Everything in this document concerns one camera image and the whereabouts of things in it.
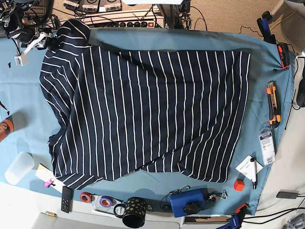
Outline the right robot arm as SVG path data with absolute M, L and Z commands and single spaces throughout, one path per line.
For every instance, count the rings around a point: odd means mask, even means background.
M 59 46 L 54 30 L 59 28 L 57 17 L 52 14 L 52 0 L 2 0 L 0 2 L 0 34 L 12 40 L 17 54 L 17 65 L 29 61 L 28 53 L 55 49 Z

